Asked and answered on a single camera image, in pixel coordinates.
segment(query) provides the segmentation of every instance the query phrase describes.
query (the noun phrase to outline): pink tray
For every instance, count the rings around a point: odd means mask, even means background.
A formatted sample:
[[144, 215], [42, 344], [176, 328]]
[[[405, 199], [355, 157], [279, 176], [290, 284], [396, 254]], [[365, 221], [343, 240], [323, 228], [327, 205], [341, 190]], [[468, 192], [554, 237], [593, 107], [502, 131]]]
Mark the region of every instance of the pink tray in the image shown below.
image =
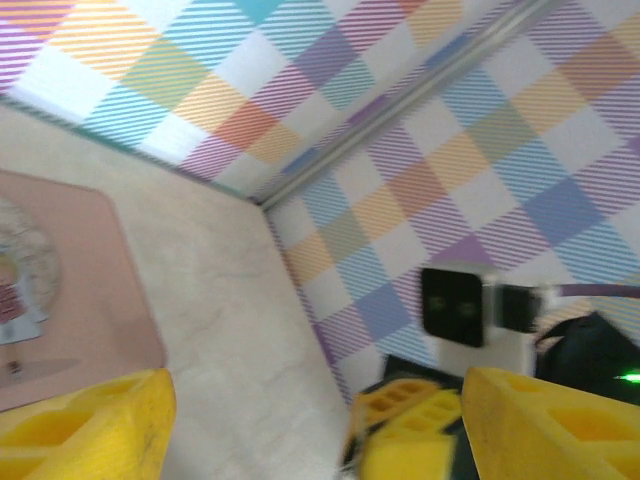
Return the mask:
[[0, 411], [163, 367], [164, 347], [110, 199], [2, 170], [0, 195], [50, 236], [61, 270], [44, 335], [19, 344], [17, 383], [0, 346]]

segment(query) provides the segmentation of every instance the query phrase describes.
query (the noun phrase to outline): white floor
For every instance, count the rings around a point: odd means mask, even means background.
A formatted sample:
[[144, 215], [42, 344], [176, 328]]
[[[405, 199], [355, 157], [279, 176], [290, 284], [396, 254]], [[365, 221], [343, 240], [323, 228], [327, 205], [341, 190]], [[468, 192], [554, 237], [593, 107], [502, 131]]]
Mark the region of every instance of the white floor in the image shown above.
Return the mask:
[[346, 407], [256, 207], [5, 107], [0, 168], [114, 200], [178, 398], [164, 479], [331, 478]]

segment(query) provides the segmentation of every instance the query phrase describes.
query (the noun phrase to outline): green light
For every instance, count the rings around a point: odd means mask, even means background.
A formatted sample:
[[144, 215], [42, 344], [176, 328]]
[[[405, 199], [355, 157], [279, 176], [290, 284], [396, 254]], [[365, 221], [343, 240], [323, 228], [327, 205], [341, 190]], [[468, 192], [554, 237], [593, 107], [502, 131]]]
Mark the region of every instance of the green light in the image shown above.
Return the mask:
[[631, 383], [640, 383], [640, 373], [627, 373], [626, 375], [620, 375], [619, 377], [615, 378]]

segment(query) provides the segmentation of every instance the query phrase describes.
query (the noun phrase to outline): checkered wall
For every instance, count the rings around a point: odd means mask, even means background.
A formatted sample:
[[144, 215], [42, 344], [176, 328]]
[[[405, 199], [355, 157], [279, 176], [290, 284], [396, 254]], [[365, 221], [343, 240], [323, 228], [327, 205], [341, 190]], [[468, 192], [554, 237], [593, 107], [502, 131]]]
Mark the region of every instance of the checkered wall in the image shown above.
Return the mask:
[[0, 95], [248, 196], [468, 3], [3, 0]]
[[[435, 363], [427, 262], [639, 284], [640, 3], [568, 2], [269, 217], [347, 399]], [[594, 306], [640, 343], [637, 300]]]

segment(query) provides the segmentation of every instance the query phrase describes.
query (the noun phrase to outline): pastel plaid pattern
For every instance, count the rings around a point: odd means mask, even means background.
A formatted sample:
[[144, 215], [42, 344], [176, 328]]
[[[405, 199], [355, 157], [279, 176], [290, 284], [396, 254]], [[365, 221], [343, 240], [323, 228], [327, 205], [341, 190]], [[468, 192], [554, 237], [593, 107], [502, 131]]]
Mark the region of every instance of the pastel plaid pattern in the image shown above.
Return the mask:
[[258, 200], [463, 3], [5, 0], [0, 96]]
[[[347, 400], [383, 354], [437, 364], [429, 261], [638, 284], [640, 5], [618, 6], [566, 3], [269, 213]], [[640, 344], [637, 300], [580, 305]]]

